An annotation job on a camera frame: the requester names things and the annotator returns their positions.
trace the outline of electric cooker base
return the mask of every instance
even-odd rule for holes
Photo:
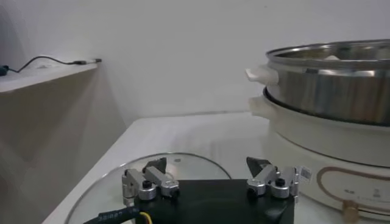
[[[390,169],[350,163],[304,149],[269,127],[264,154],[277,166],[301,167],[300,191],[328,206],[342,209],[354,201],[359,215],[390,220]]]

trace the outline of yellow wire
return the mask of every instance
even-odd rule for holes
[[[151,216],[146,213],[146,212],[140,212],[140,215],[142,215],[143,217],[145,217],[145,219],[147,220],[147,224],[153,224],[152,222],[152,218]]]

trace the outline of brown knob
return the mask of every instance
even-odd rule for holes
[[[359,221],[358,204],[356,204],[354,201],[343,201],[342,214],[345,223],[357,223]]]

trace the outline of white electric hot pot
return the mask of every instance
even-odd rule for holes
[[[266,86],[249,100],[253,115],[270,120],[266,159],[302,165],[301,192],[319,202],[390,220],[390,40],[266,55],[267,65],[246,70]]]

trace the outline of white pot handle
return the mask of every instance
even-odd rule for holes
[[[249,108],[254,116],[263,117],[270,121],[277,119],[277,109],[267,103],[264,96],[250,98]]]
[[[267,65],[260,65],[257,69],[246,69],[245,72],[251,82],[260,82],[266,86],[274,86],[279,82],[278,72]]]

